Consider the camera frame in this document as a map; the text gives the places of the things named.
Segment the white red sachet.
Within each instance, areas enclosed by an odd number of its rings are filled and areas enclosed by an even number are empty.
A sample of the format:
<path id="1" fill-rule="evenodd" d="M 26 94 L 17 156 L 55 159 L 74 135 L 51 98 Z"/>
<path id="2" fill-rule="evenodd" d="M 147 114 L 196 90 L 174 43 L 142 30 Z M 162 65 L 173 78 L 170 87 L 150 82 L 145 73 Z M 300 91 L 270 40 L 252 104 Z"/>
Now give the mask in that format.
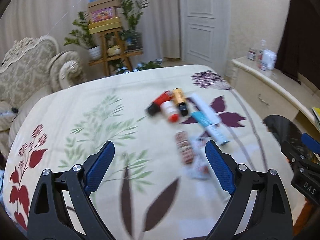
<path id="1" fill-rule="evenodd" d="M 205 140 L 191 139 L 191 149 L 194 153 L 193 162 L 187 168 L 188 175 L 191 179 L 209 180 L 211 178 L 209 171 L 209 163 L 204 152 Z"/>

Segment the blue white tube box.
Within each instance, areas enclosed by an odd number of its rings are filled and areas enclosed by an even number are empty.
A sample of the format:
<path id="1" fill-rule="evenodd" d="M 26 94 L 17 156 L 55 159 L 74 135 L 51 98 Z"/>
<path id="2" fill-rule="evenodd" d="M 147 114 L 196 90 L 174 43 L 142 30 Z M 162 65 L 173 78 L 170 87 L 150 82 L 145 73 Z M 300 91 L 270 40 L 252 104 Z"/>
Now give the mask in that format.
<path id="1" fill-rule="evenodd" d="M 229 140 L 219 131 L 201 111 L 191 113 L 191 116 L 206 130 L 217 145 L 225 145 Z"/>

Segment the checkered snack wrapper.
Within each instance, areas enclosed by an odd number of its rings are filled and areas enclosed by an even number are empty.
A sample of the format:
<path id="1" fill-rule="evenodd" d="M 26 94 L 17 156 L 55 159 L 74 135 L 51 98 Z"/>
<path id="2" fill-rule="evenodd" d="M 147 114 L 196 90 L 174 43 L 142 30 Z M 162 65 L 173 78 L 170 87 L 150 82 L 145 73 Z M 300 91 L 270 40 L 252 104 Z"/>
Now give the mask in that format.
<path id="1" fill-rule="evenodd" d="M 175 141 L 182 160 L 185 165 L 190 165 L 194 161 L 195 153 L 188 139 L 188 134 L 181 131 L 175 134 Z"/>

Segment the white paper strip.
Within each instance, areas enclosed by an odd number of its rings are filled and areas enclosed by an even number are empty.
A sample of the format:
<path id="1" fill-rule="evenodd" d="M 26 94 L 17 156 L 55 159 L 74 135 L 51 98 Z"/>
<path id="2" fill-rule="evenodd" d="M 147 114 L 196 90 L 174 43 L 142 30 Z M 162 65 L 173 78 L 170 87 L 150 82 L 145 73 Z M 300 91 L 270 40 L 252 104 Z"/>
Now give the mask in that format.
<path id="1" fill-rule="evenodd" d="M 214 111 L 198 94 L 191 94 L 190 100 L 214 125 L 222 122 L 222 119 L 216 111 Z"/>

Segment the gold bottle black cap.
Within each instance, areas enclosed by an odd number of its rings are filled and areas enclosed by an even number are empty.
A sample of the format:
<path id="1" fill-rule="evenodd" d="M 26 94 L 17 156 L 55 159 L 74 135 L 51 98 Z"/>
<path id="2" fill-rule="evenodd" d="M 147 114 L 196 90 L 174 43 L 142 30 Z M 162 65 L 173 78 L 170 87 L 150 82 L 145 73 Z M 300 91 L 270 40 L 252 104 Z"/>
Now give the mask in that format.
<path id="1" fill-rule="evenodd" d="M 173 93 L 174 103 L 177 106 L 178 110 L 180 111 L 181 115 L 187 116 L 189 112 L 188 112 L 184 92 L 180 88 L 175 88 L 172 90 L 172 93 Z"/>

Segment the white bottle red cap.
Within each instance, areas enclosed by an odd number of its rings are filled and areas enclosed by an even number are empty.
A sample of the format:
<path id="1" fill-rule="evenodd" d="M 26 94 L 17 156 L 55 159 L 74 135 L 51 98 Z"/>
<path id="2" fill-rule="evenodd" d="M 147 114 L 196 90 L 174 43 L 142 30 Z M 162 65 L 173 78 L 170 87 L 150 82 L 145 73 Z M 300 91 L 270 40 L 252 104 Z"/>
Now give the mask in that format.
<path id="1" fill-rule="evenodd" d="M 178 122 L 180 115 L 175 104 L 171 100 L 163 102 L 160 105 L 160 109 L 169 122 Z"/>

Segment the red bottle black cap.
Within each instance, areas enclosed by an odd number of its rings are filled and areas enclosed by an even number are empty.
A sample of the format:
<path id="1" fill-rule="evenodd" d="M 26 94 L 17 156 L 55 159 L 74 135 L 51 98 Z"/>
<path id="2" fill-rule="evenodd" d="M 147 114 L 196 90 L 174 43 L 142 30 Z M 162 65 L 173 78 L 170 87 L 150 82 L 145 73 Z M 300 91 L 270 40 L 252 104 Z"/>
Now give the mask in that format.
<path id="1" fill-rule="evenodd" d="M 164 102 L 170 101 L 173 97 L 172 91 L 167 90 L 163 92 L 159 97 L 157 97 L 150 106 L 146 109 L 146 112 L 150 116 L 155 116 L 157 113 L 161 111 L 161 104 Z"/>

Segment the cream TV cabinet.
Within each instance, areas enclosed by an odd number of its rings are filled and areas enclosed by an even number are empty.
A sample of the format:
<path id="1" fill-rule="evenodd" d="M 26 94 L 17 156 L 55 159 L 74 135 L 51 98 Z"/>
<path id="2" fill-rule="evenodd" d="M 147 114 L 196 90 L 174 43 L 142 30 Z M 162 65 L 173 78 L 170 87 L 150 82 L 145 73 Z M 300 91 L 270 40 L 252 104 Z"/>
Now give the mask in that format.
<path id="1" fill-rule="evenodd" d="M 276 114 L 291 120 L 313 137 L 319 136 L 312 107 L 319 107 L 319 90 L 281 71 L 261 70 L 246 57 L 232 59 L 231 85 L 261 118 Z"/>

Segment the white plastic jug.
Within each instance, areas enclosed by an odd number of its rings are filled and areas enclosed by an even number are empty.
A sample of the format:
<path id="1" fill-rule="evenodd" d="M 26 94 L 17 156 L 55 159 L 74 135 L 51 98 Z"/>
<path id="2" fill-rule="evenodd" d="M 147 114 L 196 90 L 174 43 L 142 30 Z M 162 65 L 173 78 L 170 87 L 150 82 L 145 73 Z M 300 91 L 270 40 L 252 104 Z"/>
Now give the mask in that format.
<path id="1" fill-rule="evenodd" d="M 267 70 L 273 70 L 277 55 L 271 50 L 265 49 L 263 52 L 262 62 L 266 64 Z"/>

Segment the white spray bottle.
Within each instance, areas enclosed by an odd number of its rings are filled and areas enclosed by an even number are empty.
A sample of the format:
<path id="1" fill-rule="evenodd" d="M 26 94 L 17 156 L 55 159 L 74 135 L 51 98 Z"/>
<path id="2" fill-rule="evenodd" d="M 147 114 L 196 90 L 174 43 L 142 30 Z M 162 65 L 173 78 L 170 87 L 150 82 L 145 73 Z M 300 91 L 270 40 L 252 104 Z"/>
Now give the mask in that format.
<path id="1" fill-rule="evenodd" d="M 265 40 L 261 40 L 260 48 L 259 48 L 259 51 L 258 51 L 258 68 L 261 68 L 261 62 L 262 62 L 263 52 L 265 50 L 265 45 L 266 45 L 266 41 Z"/>

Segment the small dark jar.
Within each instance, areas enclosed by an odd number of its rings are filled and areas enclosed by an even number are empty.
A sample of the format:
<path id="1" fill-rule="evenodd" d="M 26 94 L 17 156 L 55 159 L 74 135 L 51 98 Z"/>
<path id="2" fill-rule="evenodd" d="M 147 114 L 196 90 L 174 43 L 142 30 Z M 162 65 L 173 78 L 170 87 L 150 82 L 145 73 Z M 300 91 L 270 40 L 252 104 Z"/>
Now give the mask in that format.
<path id="1" fill-rule="evenodd" d="M 255 61 L 257 58 L 257 51 L 254 48 L 249 48 L 247 58 L 249 60 Z"/>

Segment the cream ornate sofa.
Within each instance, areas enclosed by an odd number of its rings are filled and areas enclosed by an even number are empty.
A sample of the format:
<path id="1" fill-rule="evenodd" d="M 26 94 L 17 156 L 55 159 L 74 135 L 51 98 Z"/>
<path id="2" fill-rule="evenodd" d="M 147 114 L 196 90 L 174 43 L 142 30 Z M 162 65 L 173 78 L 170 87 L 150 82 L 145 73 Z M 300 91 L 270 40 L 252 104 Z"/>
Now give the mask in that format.
<path id="1" fill-rule="evenodd" d="M 85 80 L 78 52 L 60 51 L 53 37 L 15 42 L 1 64 L 1 111 L 18 112 L 1 120 L 1 155 L 8 157 L 20 127 L 41 98 Z"/>

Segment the floor green plant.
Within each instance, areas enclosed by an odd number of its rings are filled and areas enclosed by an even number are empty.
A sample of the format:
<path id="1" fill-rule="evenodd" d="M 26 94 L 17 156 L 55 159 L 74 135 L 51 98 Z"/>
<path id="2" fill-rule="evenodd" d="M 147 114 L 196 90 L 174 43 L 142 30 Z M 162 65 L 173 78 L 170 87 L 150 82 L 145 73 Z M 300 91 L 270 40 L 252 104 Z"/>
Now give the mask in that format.
<path id="1" fill-rule="evenodd" d="M 149 69 L 156 69 L 161 68 L 161 64 L 158 64 L 155 61 L 149 61 L 149 62 L 140 62 L 137 64 L 137 71 L 143 71 L 143 70 L 149 70 Z"/>

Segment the white panel door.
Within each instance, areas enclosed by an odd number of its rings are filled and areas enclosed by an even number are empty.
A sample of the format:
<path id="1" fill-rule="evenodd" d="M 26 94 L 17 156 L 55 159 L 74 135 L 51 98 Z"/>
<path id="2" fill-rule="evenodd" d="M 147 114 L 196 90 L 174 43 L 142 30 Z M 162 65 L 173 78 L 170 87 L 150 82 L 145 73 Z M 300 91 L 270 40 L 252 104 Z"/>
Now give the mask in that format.
<path id="1" fill-rule="evenodd" d="M 231 0 L 180 0 L 181 59 L 226 72 Z"/>

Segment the wooden plant stand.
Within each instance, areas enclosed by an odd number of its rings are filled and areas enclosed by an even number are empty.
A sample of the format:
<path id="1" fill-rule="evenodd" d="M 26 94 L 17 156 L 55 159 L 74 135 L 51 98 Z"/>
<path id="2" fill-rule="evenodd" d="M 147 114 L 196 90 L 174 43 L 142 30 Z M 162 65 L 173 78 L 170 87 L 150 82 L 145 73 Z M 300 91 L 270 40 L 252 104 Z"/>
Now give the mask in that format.
<path id="1" fill-rule="evenodd" d="M 130 57 L 143 54 L 141 49 L 128 50 L 125 42 L 120 37 L 120 32 L 121 28 L 114 28 L 97 33 L 101 40 L 101 57 L 97 60 L 89 61 L 88 64 L 89 66 L 102 64 L 105 76 L 111 75 L 110 62 L 114 60 L 121 60 L 127 70 L 132 72 L 133 66 Z M 115 45 L 110 48 L 107 47 L 108 34 L 111 34 L 111 37 L 115 38 Z"/>

